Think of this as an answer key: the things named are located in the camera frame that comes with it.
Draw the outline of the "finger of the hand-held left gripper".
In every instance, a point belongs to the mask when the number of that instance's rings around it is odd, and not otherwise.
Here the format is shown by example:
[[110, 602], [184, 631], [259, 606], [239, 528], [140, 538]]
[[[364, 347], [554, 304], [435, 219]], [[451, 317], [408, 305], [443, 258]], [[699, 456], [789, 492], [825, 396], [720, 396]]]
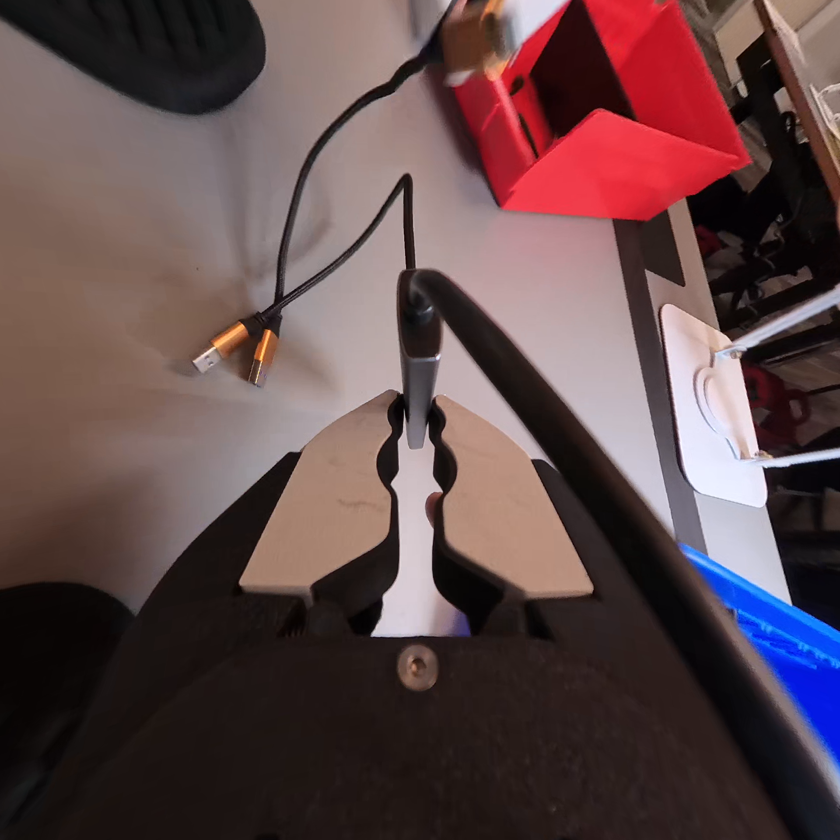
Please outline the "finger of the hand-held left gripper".
[[500, 11], [505, 49], [519, 49], [569, 1], [504, 1]]
[[408, 1], [411, 29], [435, 29], [459, 1]]

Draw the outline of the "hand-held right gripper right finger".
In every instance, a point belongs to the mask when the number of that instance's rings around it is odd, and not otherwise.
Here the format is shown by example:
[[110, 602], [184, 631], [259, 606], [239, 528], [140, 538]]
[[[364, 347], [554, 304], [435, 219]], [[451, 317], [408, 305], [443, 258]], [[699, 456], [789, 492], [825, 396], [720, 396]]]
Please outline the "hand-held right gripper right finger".
[[438, 395], [455, 477], [443, 495], [444, 546], [525, 599], [592, 595], [594, 585], [527, 452]]

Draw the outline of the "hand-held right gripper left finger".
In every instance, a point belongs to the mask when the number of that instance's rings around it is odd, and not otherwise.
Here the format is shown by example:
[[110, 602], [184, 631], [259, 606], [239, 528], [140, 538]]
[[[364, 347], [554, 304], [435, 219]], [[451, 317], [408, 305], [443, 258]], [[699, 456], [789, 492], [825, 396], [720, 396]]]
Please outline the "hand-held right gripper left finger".
[[240, 588], [301, 599], [381, 599], [398, 569], [392, 483], [402, 431], [402, 396], [385, 391], [308, 442]]

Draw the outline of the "red plastic bin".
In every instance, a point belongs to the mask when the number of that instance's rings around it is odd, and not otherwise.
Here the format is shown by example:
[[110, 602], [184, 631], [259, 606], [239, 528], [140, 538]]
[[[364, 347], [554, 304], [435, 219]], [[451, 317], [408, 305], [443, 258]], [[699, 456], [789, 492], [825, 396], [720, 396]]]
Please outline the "red plastic bin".
[[552, 137], [529, 74], [557, 12], [501, 66], [453, 86], [502, 210], [645, 222], [749, 163], [678, 2], [583, 2], [636, 120], [596, 110]]

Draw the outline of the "blue plastic bin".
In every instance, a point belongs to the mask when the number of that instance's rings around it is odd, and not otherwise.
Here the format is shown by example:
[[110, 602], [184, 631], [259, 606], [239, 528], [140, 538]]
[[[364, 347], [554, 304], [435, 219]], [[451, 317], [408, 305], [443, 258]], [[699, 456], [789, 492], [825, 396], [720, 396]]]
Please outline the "blue plastic bin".
[[679, 548], [839, 762], [839, 632], [690, 546]]

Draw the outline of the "black bin divider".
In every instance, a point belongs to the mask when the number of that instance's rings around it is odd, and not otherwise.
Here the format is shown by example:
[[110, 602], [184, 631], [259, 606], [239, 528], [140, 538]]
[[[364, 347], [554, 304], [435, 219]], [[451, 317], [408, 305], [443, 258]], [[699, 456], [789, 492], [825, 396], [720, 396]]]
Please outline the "black bin divider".
[[596, 110], [636, 120], [583, 1], [565, 7], [529, 75], [555, 139]]

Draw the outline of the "black board on white stand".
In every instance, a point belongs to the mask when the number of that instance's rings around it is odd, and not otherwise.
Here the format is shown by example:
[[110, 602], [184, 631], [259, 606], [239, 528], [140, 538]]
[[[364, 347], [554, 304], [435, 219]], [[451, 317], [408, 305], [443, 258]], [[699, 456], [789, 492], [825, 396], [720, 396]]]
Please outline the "black board on white stand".
[[838, 302], [834, 287], [734, 342], [671, 303], [659, 310], [679, 462], [694, 491], [761, 508], [765, 470], [838, 460], [837, 447], [780, 457], [761, 450], [741, 364], [747, 351]]

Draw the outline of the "black mesh pad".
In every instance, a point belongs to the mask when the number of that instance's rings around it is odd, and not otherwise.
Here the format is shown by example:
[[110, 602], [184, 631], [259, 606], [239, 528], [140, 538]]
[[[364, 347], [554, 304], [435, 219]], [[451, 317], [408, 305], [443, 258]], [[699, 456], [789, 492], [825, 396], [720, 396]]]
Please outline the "black mesh pad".
[[266, 38], [248, 1], [2, 1], [1, 17], [107, 87], [155, 109], [224, 109], [258, 78]]

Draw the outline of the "dark cloth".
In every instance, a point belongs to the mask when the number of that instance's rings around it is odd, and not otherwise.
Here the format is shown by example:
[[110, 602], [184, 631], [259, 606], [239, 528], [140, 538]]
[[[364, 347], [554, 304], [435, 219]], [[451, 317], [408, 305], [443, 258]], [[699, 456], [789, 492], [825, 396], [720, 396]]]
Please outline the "dark cloth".
[[85, 584], [1, 591], [2, 838], [36, 807], [133, 614]]

